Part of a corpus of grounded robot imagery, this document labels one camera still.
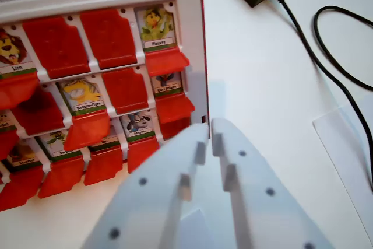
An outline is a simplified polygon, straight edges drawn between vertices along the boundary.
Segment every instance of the screw hole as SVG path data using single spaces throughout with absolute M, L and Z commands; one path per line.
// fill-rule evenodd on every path
M 109 238 L 110 239 L 116 239 L 120 235 L 120 231 L 114 227 L 109 232 Z
M 304 249 L 315 249 L 316 247 L 310 243 L 310 242 L 307 242 L 306 244 L 304 244 Z
M 266 193 L 269 195 L 269 196 L 271 196 L 271 197 L 273 197 L 274 195 L 275 195 L 275 191 L 274 191 L 274 189 L 272 189 L 272 188 L 267 188 L 266 189 Z
M 144 186 L 144 185 L 146 185 L 146 183 L 147 183 L 147 179 L 146 178 L 141 178 L 140 180 L 139 180 L 139 184 L 141 185 L 141 186 Z

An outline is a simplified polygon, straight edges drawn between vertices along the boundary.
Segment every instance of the character name label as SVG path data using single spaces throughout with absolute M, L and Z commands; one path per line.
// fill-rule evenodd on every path
M 145 133 L 151 132 L 151 131 L 153 131 L 153 128 L 141 128 L 138 131 L 129 132 L 128 137 L 132 137 L 132 136 L 140 135 L 140 134 L 145 134 Z
M 76 106 L 74 106 L 74 110 L 75 111 L 84 110 L 84 109 L 93 108 L 93 107 L 97 107 L 97 106 L 101 106 L 101 105 L 105 105 L 105 104 L 102 100 L 99 100 L 99 101 L 94 101 L 94 102 L 85 103 L 85 104 L 81 104 L 81 105 L 76 105 Z
M 167 37 L 167 38 L 160 39 L 160 40 L 146 41 L 144 42 L 144 47 L 152 48 L 152 47 L 158 47 L 161 45 L 167 45 L 167 44 L 172 44 L 172 43 L 174 43 L 174 39 L 171 37 Z
M 17 72 L 17 71 L 24 71 L 24 70 L 33 69 L 33 68 L 35 68 L 35 65 L 32 61 L 22 62 L 21 64 L 18 64 L 18 65 L 8 65 L 8 66 L 4 66 L 4 67 L 1 67 L 1 64 L 0 64 L 0 74 L 6 74 L 6 73 L 11 73 L 11 72 Z

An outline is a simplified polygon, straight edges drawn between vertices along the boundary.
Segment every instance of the white plastic frame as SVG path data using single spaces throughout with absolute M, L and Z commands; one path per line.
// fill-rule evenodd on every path
M 126 13 L 120 15 L 127 17 L 131 23 L 134 23 L 134 25 L 131 25 L 131 28 L 135 40 L 136 57 L 138 58 L 138 63 L 135 65 L 121 66 L 120 68 L 131 67 L 138 64 L 143 64 L 144 58 L 142 49 L 139 48 L 140 38 L 138 35 L 137 22 L 131 7 L 144 6 L 147 3 L 167 3 L 170 1 L 173 1 L 175 5 L 173 7 L 167 7 L 167 5 L 165 5 L 164 7 L 169 11 L 172 11 L 172 9 L 177 11 L 174 13 L 174 21 L 178 45 L 191 63 L 190 66 L 185 70 L 185 73 L 182 74 L 183 86 L 188 97 L 191 99 L 196 108 L 196 110 L 192 113 L 192 123 L 197 123 L 202 121 L 202 117 L 208 116 L 201 0 L 15 0 L 0 3 L 0 24 L 19 22 L 21 20 L 50 15 L 74 15 L 74 13 L 79 13 L 84 10 L 108 7 L 117 7 L 119 9 L 123 7 L 126 9 Z M 78 17 L 74 16 L 73 21 L 68 21 L 68 24 L 73 23 L 77 25 L 79 29 L 81 22 Z M 83 43 L 86 46 L 86 42 L 84 42 L 85 38 L 83 37 L 84 36 L 82 36 Z M 28 40 L 24 41 L 24 44 L 29 51 L 30 45 L 27 41 Z M 40 69 L 39 67 L 41 65 L 38 64 L 38 61 L 32 54 L 32 51 L 29 51 L 29 53 L 37 68 Z M 96 67 L 92 65 L 92 61 L 93 60 L 90 60 L 90 67 L 91 70 L 95 70 Z M 115 69 L 118 68 L 111 68 L 103 71 L 100 70 L 100 72 Z M 45 80 L 43 77 L 45 77 L 45 75 L 41 74 L 40 78 L 42 82 L 50 81 Z M 74 76 L 53 79 L 53 81 L 72 78 L 74 78 Z

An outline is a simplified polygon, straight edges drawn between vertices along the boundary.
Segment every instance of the cartoon bear card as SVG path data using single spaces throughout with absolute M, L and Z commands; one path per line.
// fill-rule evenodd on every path
M 163 5 L 135 8 L 144 52 L 175 47 L 175 24 L 173 14 Z
M 167 94 L 181 93 L 182 82 L 180 72 L 152 77 L 153 93 L 155 97 Z
M 120 117 L 127 141 L 154 136 L 153 115 L 148 110 L 128 114 Z
M 25 170 L 41 165 L 35 152 L 28 145 L 25 139 L 21 139 L 16 146 L 13 147 L 2 163 L 10 172 Z
M 22 40 L 0 28 L 0 79 L 35 71 Z
M 61 131 L 44 134 L 36 138 L 36 141 L 39 143 L 51 162 L 82 155 L 80 150 L 64 150 L 64 143 L 66 141 L 67 134 L 68 130 L 63 129 Z
M 73 116 L 106 108 L 97 84 L 86 78 L 58 82 L 57 87 Z

